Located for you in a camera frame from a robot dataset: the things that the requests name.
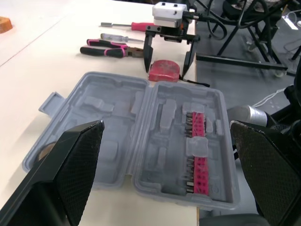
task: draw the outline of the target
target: pink-handled screwdriver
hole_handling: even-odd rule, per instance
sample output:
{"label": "pink-handled screwdriver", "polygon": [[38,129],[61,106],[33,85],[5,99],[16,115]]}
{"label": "pink-handled screwdriver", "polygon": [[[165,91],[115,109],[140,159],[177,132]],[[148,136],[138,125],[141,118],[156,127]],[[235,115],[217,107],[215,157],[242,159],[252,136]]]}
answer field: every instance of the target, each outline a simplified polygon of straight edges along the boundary
{"label": "pink-handled screwdriver", "polygon": [[153,25],[154,25],[153,23],[134,23],[134,22],[132,22],[132,24],[101,23],[99,27],[113,27],[113,26],[131,27],[132,31],[144,32],[147,26],[153,26]]}

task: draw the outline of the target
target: pliers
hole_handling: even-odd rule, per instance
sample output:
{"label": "pliers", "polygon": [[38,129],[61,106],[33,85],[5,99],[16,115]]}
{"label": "pliers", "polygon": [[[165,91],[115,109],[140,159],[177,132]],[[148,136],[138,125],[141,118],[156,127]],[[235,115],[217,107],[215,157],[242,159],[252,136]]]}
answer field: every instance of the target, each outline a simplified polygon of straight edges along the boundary
{"label": "pliers", "polygon": [[99,39],[88,39],[87,45],[108,47],[111,49],[81,47],[80,52],[82,54],[86,54],[90,56],[109,56],[109,57],[116,57],[116,58],[123,58],[127,56],[143,58],[143,49],[132,48],[125,43],[115,43],[115,42],[104,41]]}

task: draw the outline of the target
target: silver cylinder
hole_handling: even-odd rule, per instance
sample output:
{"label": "silver cylinder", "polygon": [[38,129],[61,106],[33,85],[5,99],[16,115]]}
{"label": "silver cylinder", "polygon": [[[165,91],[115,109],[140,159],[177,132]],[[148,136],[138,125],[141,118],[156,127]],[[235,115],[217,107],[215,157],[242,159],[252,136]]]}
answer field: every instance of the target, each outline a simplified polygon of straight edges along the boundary
{"label": "silver cylinder", "polygon": [[236,106],[227,110],[229,123],[233,120],[243,121],[259,126],[267,126],[268,117],[264,111],[249,105]]}

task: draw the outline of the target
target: wooden round object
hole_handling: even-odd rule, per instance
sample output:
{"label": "wooden round object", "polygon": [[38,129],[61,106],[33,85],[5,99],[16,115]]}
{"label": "wooden round object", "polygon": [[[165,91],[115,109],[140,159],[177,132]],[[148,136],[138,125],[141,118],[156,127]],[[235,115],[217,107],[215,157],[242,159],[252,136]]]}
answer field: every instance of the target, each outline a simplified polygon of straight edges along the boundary
{"label": "wooden round object", "polygon": [[0,16],[0,34],[9,31],[12,28],[13,26],[11,25],[10,19]]}

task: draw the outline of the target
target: gray plastic tool case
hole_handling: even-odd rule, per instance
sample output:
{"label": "gray plastic tool case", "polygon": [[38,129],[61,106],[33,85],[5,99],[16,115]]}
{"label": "gray plastic tool case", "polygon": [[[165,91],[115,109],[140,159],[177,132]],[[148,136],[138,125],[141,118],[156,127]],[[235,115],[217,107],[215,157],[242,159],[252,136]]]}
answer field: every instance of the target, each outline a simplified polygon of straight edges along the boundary
{"label": "gray plastic tool case", "polygon": [[[23,160],[29,171],[40,149],[86,122],[105,124],[94,189],[121,187],[132,175],[139,194],[202,209],[233,209],[240,201],[228,125],[220,91],[187,83],[157,82],[86,73],[67,99],[52,93],[39,109],[52,117]],[[209,196],[186,192],[186,112],[205,113]]]}

